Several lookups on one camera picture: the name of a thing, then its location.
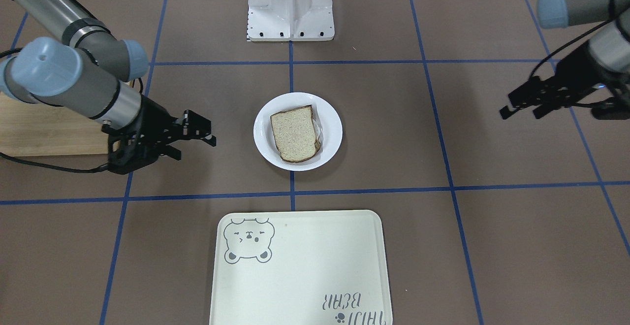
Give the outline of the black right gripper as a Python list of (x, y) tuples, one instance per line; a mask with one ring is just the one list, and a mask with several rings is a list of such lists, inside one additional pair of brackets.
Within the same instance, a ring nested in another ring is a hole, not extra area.
[(200, 140), (210, 146), (217, 145), (209, 119), (193, 110), (185, 110), (182, 118), (175, 118), (164, 107), (146, 97), (141, 98), (139, 113), (129, 125), (115, 129), (112, 124), (105, 124), (104, 133), (108, 137), (139, 139), (160, 156), (176, 161), (182, 159), (182, 152), (171, 146), (171, 143), (178, 140)]

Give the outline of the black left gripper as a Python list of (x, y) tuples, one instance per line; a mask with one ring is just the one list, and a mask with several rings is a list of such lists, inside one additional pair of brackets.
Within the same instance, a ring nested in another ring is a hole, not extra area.
[[(604, 85), (611, 96), (602, 101), (581, 103), (581, 100)], [(596, 119), (629, 118), (629, 72), (607, 69), (596, 60), (587, 44), (580, 45), (556, 65), (553, 76), (542, 80), (529, 78), (508, 94), (510, 105), (499, 110), (502, 120), (530, 106), (536, 119), (554, 110), (568, 107), (590, 109)]]

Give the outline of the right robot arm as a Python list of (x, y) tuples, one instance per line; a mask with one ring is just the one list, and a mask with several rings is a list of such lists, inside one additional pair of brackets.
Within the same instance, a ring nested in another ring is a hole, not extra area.
[(182, 152), (177, 141), (216, 146), (209, 119), (185, 110), (171, 116), (131, 82), (148, 72), (146, 51), (135, 40), (117, 40), (110, 29), (77, 0), (13, 0), (49, 31), (22, 48), (1, 54), (1, 91), (27, 104), (64, 107), (101, 125), (108, 136), (107, 162), (74, 169), (3, 159), (75, 174), (109, 171), (125, 175)]

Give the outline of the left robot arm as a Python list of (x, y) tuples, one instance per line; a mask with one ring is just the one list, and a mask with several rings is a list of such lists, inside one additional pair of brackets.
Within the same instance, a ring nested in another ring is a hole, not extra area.
[(629, 118), (630, 0), (537, 0), (543, 29), (596, 24), (589, 40), (560, 60), (543, 80), (532, 70), (526, 83), (508, 94), (500, 110), (506, 120), (533, 108), (536, 119), (554, 110), (584, 107), (598, 120)]

